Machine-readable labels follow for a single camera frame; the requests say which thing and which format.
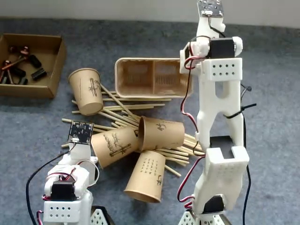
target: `wicker basket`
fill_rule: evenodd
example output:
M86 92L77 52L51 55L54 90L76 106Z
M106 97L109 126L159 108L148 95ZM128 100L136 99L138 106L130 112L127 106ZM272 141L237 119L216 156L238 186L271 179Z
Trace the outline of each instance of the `wicker basket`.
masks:
M115 89L122 98L182 98L188 74L180 74L179 59L121 58L115 64ZM189 91L192 90L192 77Z

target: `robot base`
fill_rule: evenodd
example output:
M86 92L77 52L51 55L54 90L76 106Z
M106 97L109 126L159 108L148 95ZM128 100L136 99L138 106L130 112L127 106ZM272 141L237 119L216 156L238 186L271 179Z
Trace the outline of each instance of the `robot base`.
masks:
M203 215L194 218L190 211L185 211L178 225L231 225L225 215Z

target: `brown paper cup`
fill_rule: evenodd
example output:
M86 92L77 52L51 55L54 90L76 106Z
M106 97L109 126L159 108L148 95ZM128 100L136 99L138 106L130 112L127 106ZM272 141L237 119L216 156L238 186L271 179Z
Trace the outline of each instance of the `brown paper cup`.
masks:
M176 148L183 145L183 123L142 116L139 124L139 149Z
M91 68L75 70L68 77L82 115L94 115L103 108L100 74Z
M143 202L161 202L164 171L163 155L154 151L142 152L124 192Z
M131 127L92 135L91 145L102 169L138 149L137 137Z

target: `white 3d-printed robot arm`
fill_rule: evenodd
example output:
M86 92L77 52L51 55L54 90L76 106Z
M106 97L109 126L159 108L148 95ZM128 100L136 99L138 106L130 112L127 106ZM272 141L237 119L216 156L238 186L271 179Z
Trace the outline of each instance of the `white 3d-printed robot arm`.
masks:
M190 72L199 80L199 132L196 132L195 137L206 152L205 168L193 194L195 199L192 200L192 212L196 222L205 224L209 221L210 225L214 225L218 214L234 207L249 162L243 141L243 115L240 113L230 117L241 110L242 58L236 56L242 52L243 42L239 37L219 38L219 35L224 36L222 32L225 30L220 0L199 0L198 11L196 37L180 51L180 72ZM216 96L217 82L223 83L222 97ZM226 120L230 137L226 140L230 140L232 146L227 155L223 146L211 147L210 130L218 113L229 117ZM216 200L211 201L213 205L222 205L217 211L208 209L207 203L213 198Z

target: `cardboard box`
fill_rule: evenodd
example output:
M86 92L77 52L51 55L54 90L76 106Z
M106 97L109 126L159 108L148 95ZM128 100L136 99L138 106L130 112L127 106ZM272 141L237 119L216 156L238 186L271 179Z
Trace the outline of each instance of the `cardboard box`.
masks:
M42 63L47 76L38 81L31 74L38 69L29 62L21 62L18 68L26 71L27 85L0 84L0 95L29 98L54 98L60 82L60 74L66 59L66 47L61 37L45 35L3 34L0 38L0 62L18 59L19 54L9 53L8 47L28 46L30 54L34 54ZM19 77L13 75L18 83Z

